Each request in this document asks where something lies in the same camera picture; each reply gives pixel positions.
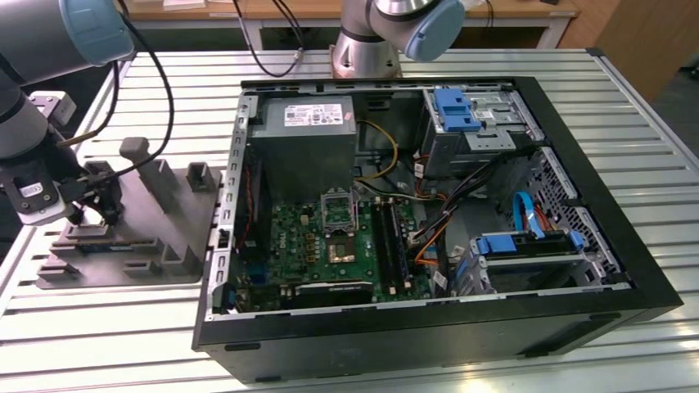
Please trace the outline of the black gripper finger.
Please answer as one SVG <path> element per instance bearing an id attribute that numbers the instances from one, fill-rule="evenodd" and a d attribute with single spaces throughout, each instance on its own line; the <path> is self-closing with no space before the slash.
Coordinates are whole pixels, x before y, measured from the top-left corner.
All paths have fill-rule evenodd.
<path id="1" fill-rule="evenodd" d="M 86 196 L 83 194 L 79 194 L 78 196 L 62 195 L 62 198 L 67 205 L 66 219 L 71 224 L 82 224 L 85 220 Z"/>
<path id="2" fill-rule="evenodd" d="M 102 216 L 105 223 L 115 225 L 122 216 L 122 187 L 117 179 L 94 186 L 94 195 L 87 198 L 87 206 Z"/>

